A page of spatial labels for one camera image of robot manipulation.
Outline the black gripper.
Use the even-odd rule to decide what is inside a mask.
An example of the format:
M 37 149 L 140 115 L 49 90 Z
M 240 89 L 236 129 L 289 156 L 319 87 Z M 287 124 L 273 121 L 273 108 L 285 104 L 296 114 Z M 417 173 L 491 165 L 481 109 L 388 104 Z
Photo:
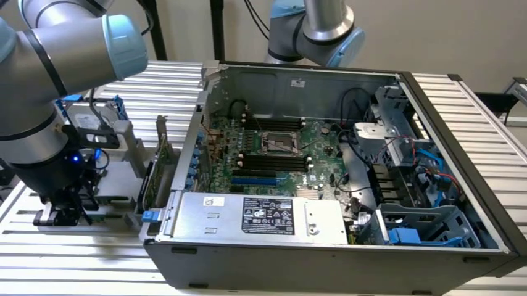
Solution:
M 78 152 L 61 152 L 42 162 L 10 163 L 8 167 L 44 205 L 33 217 L 33 226 L 76 226 L 80 220 L 93 223 L 87 212 L 99 210 L 93 188 L 100 169 L 92 154 L 84 157 Z

